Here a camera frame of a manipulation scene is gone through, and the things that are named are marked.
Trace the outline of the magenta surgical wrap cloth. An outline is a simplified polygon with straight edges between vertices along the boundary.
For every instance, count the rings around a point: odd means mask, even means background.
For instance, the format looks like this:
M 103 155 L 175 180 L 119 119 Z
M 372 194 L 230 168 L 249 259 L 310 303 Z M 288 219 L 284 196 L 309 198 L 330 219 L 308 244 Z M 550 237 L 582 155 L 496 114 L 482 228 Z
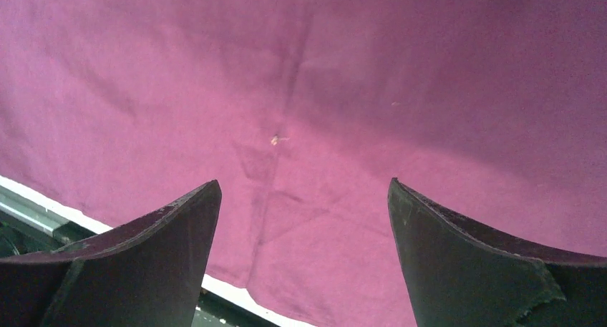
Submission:
M 112 227 L 218 180 L 211 277 L 413 326 L 394 177 L 606 254 L 606 0 L 1 0 L 1 175 Z

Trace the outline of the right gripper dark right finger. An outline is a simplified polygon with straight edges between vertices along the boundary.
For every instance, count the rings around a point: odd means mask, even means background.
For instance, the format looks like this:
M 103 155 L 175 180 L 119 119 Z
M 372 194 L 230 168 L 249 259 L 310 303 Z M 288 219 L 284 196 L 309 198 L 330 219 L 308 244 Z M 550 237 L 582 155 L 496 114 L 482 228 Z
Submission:
M 606 259 L 494 229 L 393 179 L 389 217 L 418 326 L 604 326 Z

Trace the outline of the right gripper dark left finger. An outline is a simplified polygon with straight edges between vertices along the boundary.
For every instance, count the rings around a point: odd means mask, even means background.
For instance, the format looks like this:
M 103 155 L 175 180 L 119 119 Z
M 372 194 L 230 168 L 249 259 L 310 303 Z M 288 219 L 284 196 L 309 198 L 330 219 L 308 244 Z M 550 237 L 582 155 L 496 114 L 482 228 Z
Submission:
M 1 259 L 3 326 L 190 326 L 221 204 L 217 180 L 105 233 Z

